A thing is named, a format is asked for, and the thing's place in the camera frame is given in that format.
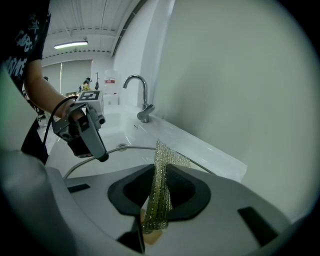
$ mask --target mesh scrubber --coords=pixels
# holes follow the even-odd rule
[[[163,230],[168,225],[167,214],[172,209],[172,204],[167,187],[167,164],[190,167],[190,160],[157,140],[154,176],[142,226],[145,233]]]

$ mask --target black slot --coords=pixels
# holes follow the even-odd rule
[[[260,246],[265,246],[278,236],[273,228],[252,207],[238,209],[237,211]]]
[[[75,185],[75,186],[69,186],[68,190],[70,193],[78,192],[81,190],[86,190],[89,189],[90,186],[88,184],[80,184],[80,185]]]
[[[140,225],[140,216],[135,218],[131,231],[124,233],[117,241],[138,253],[145,254],[145,243]]]

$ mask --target black cable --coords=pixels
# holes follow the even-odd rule
[[[52,111],[51,115],[50,115],[50,118],[49,118],[49,121],[48,121],[48,124],[46,126],[46,130],[45,130],[45,134],[44,134],[44,139],[43,139],[43,151],[42,151],[42,158],[45,159],[45,152],[46,152],[46,140],[47,140],[47,137],[48,137],[48,132],[49,132],[49,127],[52,123],[52,120],[54,119],[54,115],[57,111],[57,109],[65,102],[67,102],[68,100],[71,100],[71,99],[76,99],[78,98],[78,96],[70,96],[68,98],[65,98],[63,99],[61,102],[58,103],[58,105],[55,106],[54,110]]]

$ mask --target cable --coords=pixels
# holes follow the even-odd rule
[[[120,147],[117,147],[115,149],[112,149],[110,151],[107,152],[107,154],[111,154],[113,152],[116,152],[116,151],[119,151],[119,150],[123,150],[123,149],[140,149],[140,150],[156,150],[155,147],[145,147],[145,146],[120,146]],[[213,173],[212,171],[210,171],[209,169],[207,169],[206,167],[202,166],[201,164],[193,161],[192,159],[190,159],[189,157],[186,157],[190,160],[191,163],[195,164],[196,166],[199,166],[201,169],[205,170],[206,172],[208,172],[209,174],[213,174],[215,175],[215,173]],[[79,162],[77,163],[76,165],[74,165],[73,167],[71,167],[70,170],[68,170],[68,172],[63,176],[63,179],[67,179],[69,177],[69,175],[75,170],[77,169],[78,167],[92,161],[96,159],[95,157],[90,157],[89,159],[86,159],[82,162]]]
[[[62,101],[60,101],[58,103],[58,105],[55,106],[54,110],[52,111],[51,115],[50,115],[50,118],[49,118],[49,121],[48,121],[48,124],[46,126],[46,130],[45,130],[45,134],[44,134],[44,139],[43,139],[43,150],[42,150],[42,158],[45,159],[45,152],[46,152],[46,140],[47,140],[47,137],[48,137],[48,132],[49,132],[49,127],[52,123],[52,120],[54,119],[54,115],[56,113],[56,111],[58,110],[58,108],[65,102],[67,102],[68,100],[71,100],[71,99],[76,99],[78,98],[78,96],[70,96],[68,98],[65,98],[63,99]]]

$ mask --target sink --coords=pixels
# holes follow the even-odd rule
[[[149,123],[142,123],[137,119],[139,111],[138,107],[126,105],[104,107],[106,123],[102,125],[99,133],[107,151],[117,148],[120,144],[155,148],[157,139],[160,139],[172,150],[185,155],[214,174],[241,182],[247,170],[244,163],[156,116],[151,115]],[[154,150],[147,149],[130,148],[116,151],[109,155],[106,162],[93,160],[79,166],[68,178],[106,174],[153,164],[154,154]],[[51,150],[46,166],[58,169],[64,177],[74,165],[84,160],[74,156],[67,143],[59,139]],[[191,167],[206,172],[195,164]]]

